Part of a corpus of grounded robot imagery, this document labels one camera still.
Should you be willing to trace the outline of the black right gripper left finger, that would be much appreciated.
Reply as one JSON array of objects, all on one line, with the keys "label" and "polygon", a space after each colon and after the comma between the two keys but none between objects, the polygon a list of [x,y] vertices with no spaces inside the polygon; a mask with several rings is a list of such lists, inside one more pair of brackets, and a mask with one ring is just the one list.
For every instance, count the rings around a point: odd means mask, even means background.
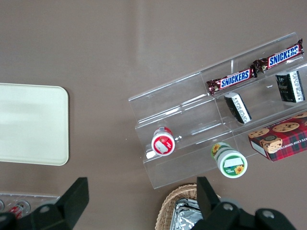
[{"label": "black right gripper left finger", "polygon": [[38,207],[17,219],[10,212],[0,215],[2,230],[72,230],[89,203],[88,178],[79,177],[55,204]]}]

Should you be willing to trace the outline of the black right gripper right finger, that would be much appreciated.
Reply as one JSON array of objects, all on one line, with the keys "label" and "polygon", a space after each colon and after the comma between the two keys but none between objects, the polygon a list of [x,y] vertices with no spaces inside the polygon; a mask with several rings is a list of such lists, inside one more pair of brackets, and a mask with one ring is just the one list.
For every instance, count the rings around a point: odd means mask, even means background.
[{"label": "black right gripper right finger", "polygon": [[197,202],[203,219],[193,230],[294,230],[281,212],[260,208],[249,214],[232,202],[221,201],[206,177],[197,178]]}]

